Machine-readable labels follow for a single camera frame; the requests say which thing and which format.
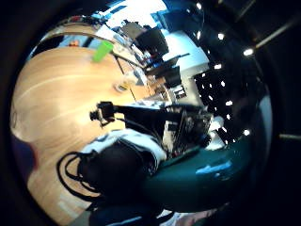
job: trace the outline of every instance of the chair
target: chair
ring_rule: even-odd
[[[156,74],[164,73],[170,68],[172,68],[174,65],[176,65],[179,58],[180,56],[175,56],[167,61],[164,61],[163,63],[159,64],[156,67],[152,67],[152,68],[148,67],[145,70],[145,75],[156,75]]]
[[[164,73],[160,73],[156,75],[156,79],[160,77],[165,78],[166,87],[168,89],[177,87],[182,83],[181,75],[180,75],[180,66],[173,67]]]

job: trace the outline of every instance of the wooden table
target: wooden table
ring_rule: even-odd
[[[124,128],[114,122],[104,129],[89,119],[99,101],[125,105],[134,101],[130,91],[119,93],[113,83],[122,77],[112,55],[91,61],[94,50],[63,47],[45,51],[30,59],[22,69],[13,95],[15,125],[12,133],[28,142],[38,167],[28,180],[32,196],[58,224],[67,225],[89,205],[59,183],[55,163],[70,151],[79,151],[93,138],[112,129]],[[125,69],[132,69],[121,62]],[[133,87],[136,99],[148,96],[146,87]],[[73,183],[72,187],[83,189]]]

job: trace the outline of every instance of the teal surface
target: teal surface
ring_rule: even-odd
[[[165,209],[197,212],[230,201],[251,163],[249,141],[207,151],[196,147],[167,160],[142,186],[144,195]]]

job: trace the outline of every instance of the strap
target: strap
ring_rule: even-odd
[[[76,155],[76,157],[73,157],[72,158],[72,161],[75,160],[78,156],[79,156],[79,153],[77,152],[71,152],[71,153],[66,153],[64,156],[62,156],[58,162],[56,163],[56,173],[57,173],[57,176],[58,176],[58,180],[60,181],[60,183],[73,195],[73,196],[76,196],[84,201],[87,201],[87,202],[94,202],[95,200],[99,199],[99,197],[92,197],[92,196],[86,196],[86,195],[83,195],[73,189],[71,189],[67,184],[66,182],[64,181],[61,173],[60,173],[60,167],[61,167],[61,164],[63,162],[63,160],[70,156],[70,155]]]

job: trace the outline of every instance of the computer monitor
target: computer monitor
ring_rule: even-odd
[[[149,51],[159,57],[169,52],[166,39],[157,27],[140,34],[135,40],[141,51]]]

